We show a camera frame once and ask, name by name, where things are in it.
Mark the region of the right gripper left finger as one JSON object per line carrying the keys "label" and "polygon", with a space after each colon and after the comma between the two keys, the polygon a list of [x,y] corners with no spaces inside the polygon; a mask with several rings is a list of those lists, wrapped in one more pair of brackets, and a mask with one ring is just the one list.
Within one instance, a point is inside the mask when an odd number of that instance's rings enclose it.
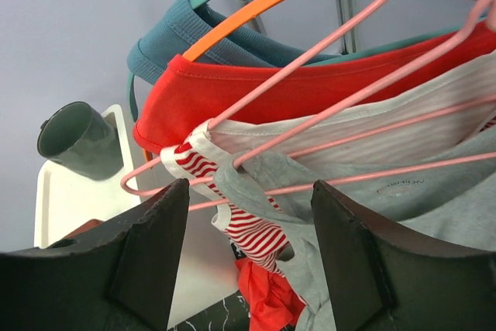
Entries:
{"label": "right gripper left finger", "polygon": [[178,179],[47,248],[1,255],[3,330],[165,330],[189,206]]}

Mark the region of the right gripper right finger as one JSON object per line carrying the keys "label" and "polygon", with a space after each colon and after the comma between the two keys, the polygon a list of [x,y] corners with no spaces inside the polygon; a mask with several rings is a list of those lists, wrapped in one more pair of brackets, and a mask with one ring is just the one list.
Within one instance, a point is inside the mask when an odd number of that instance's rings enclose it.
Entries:
{"label": "right gripper right finger", "polygon": [[432,238],[314,183],[312,215],[338,330],[493,330],[495,255]]}

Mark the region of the grey tank top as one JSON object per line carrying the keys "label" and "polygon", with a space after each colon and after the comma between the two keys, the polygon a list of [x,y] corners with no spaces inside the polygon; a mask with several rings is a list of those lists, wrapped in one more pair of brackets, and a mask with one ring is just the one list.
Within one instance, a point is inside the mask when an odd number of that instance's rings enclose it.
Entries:
{"label": "grey tank top", "polygon": [[305,303],[297,329],[493,330],[494,160],[332,184],[393,168],[266,152],[214,180],[287,236],[277,264]]}

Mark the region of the pink wire hanger front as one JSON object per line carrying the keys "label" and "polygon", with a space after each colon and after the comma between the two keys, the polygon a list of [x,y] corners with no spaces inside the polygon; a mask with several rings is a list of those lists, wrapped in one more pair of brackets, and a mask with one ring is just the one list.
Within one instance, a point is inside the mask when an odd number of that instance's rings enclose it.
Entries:
{"label": "pink wire hanger front", "polygon": [[[442,55],[440,58],[425,65],[423,68],[415,71],[405,78],[400,79],[393,85],[381,91],[391,92],[396,85],[400,85],[402,88],[406,88],[407,85],[404,83],[406,79],[411,80],[414,86],[419,86],[421,83],[438,76],[440,73],[447,72],[451,68],[456,67],[463,62],[467,62],[474,57],[479,56],[479,47],[484,47],[485,51],[487,52],[493,51],[495,49],[495,28],[488,28],[486,18],[487,13],[482,12],[481,16],[477,20],[477,24],[473,32],[460,45],[458,45],[448,53]],[[343,79],[340,79],[337,75],[333,75],[325,81],[325,86],[331,88],[331,91],[327,91],[324,87],[318,87],[317,96],[308,97],[304,93],[304,86],[300,86],[297,91],[291,91],[288,88],[285,88],[283,91],[281,91],[282,97],[285,99],[284,104],[285,106],[290,106],[291,103],[289,102],[289,99],[295,98],[298,100],[298,102],[310,102],[314,107],[316,107],[319,103],[320,98],[324,98],[325,104],[323,107],[320,108],[320,111],[315,114],[317,115],[330,106],[358,92],[362,88],[365,88],[366,86],[374,83],[376,80],[385,77],[391,72],[396,71],[398,68],[405,66],[417,57],[422,56],[424,53],[447,41],[456,33],[449,34],[442,40],[429,40],[423,43],[421,51],[412,54],[410,60],[402,61],[400,64],[396,64],[394,62],[394,58],[388,54],[381,54],[378,57],[372,58],[372,62],[374,62],[373,69],[358,71],[355,67],[349,67],[343,64],[341,65],[341,69],[343,69],[344,71]],[[288,77],[278,84],[284,84]]]}

